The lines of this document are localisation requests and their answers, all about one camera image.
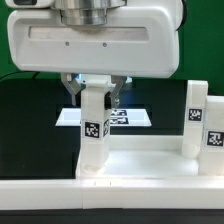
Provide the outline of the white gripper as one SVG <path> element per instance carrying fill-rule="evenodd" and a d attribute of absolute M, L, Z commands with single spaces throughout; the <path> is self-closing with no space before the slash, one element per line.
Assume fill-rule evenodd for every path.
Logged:
<path fill-rule="evenodd" d="M 180 0 L 55 0 L 12 8 L 9 48 L 21 70 L 68 72 L 61 81 L 81 105 L 77 74 L 114 75 L 104 97 L 119 106 L 126 76 L 167 78 L 178 68 Z"/>

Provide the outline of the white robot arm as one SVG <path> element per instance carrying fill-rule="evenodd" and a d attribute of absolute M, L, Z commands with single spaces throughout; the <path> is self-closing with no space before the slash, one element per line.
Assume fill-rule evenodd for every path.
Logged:
<path fill-rule="evenodd" d="M 22 71 L 108 75 L 107 108 L 127 77 L 168 78 L 179 65 L 186 0 L 5 0 L 13 63 Z"/>

